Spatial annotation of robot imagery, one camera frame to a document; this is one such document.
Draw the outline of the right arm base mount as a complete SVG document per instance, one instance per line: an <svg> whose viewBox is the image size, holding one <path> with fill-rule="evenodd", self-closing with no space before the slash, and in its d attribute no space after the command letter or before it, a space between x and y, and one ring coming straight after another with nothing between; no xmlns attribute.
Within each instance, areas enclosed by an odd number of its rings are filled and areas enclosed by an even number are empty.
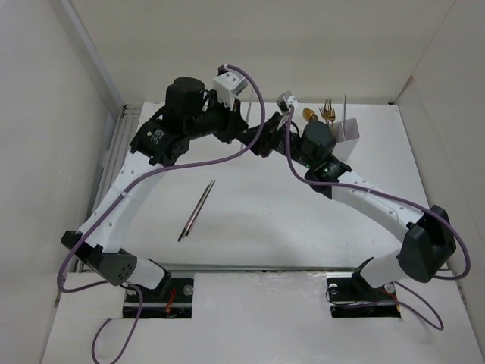
<svg viewBox="0 0 485 364"><path fill-rule="evenodd" d="M388 291L351 277L329 278L325 296L333 319L401 318L393 284Z"/></svg>

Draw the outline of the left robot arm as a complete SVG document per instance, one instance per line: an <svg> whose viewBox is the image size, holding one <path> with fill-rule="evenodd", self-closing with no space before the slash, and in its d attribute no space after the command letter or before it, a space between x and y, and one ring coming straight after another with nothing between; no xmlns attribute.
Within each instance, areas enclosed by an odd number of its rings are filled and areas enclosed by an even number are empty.
<svg viewBox="0 0 485 364"><path fill-rule="evenodd" d="M216 76L212 89L195 78L175 79L164 104L137 130L98 207L77 230L62 236L69 257L77 257L113 286L140 286L150 299L163 300L169 294L170 272L123 249L127 229L191 141L213 135L230 143L246 131L237 97L249 84L249 78L235 70Z"/></svg>

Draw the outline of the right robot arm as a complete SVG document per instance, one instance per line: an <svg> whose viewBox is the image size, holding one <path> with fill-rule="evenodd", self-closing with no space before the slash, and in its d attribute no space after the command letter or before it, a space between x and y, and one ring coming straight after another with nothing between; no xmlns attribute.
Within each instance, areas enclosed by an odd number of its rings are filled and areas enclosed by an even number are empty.
<svg viewBox="0 0 485 364"><path fill-rule="evenodd" d="M301 180L315 192L365 215L389 231L401 244L395 252L369 258L353 272L352 292L367 299L378 287L403 278L427 283L456 251L456 237L447 212L439 206L427 209L378 190L346 163L333 155L336 144L330 128L308 123L302 134L293 133L288 115L275 113L265 121L253 152L267 157L285 155L290 165L307 171Z"/></svg>

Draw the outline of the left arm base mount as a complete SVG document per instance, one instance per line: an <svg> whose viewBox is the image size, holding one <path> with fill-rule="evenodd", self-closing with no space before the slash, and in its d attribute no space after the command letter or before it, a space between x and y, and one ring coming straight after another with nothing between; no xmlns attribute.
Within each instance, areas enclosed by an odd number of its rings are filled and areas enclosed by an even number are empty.
<svg viewBox="0 0 485 364"><path fill-rule="evenodd" d="M139 286L142 293L141 319L190 319L194 274L174 271L162 288L150 290Z"/></svg>

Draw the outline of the gold fork green handle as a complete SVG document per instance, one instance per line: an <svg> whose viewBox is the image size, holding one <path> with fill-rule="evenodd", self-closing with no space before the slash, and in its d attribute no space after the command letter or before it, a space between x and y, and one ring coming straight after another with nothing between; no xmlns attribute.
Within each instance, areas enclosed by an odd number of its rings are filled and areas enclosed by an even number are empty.
<svg viewBox="0 0 485 364"><path fill-rule="evenodd" d="M333 108L320 107L319 112L321 113L321 117L326 121L327 124L333 124L336 119L335 111Z"/></svg>

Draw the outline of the black chopstick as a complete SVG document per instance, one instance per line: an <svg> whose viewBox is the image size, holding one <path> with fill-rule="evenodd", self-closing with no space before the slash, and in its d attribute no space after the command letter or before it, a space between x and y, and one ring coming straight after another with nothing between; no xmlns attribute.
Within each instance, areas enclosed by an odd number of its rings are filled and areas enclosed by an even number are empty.
<svg viewBox="0 0 485 364"><path fill-rule="evenodd" d="M215 181L215 182L216 182L216 181ZM214 182L214 184L215 184L215 182ZM213 186L214 186L214 184L213 184ZM213 188L213 186L212 186L212 188ZM210 189L209 193L211 192L212 188ZM208 195L209 195L209 194L208 194ZM208 195L207 195L207 198L208 198ZM207 198L206 198L206 200L207 200ZM204 201L203 205L205 204L206 200ZM202 205L202 207L203 207L203 205ZM202 210L202 207L201 207L200 211ZM198 214L196 215L196 219L197 219L197 217L199 216L200 211L199 211L199 212L198 212ZM195 219L195 221L196 221L196 219ZM194 225L195 221L192 223L192 226ZM192 226L189 228L189 232L192 230ZM188 236L188 235L189 235L189 232L188 232L188 234L187 234L186 236ZM186 236L185 236L185 237L186 237Z"/></svg>
<svg viewBox="0 0 485 364"><path fill-rule="evenodd" d="M182 232L180 233L180 236L178 237L178 241L181 241L189 232L189 228L192 226L192 223L195 221L196 219L196 215L198 214L198 212L200 211L204 201L206 200L207 198L207 195L209 194L209 191L210 189L212 188L213 184L214 184L215 180L211 180L211 182L208 184L208 186L205 188L205 191L203 192L203 194L201 195L199 201L197 202L196 204L196 207L194 208L194 210L192 211L192 214L190 215L185 227L183 228Z"/></svg>

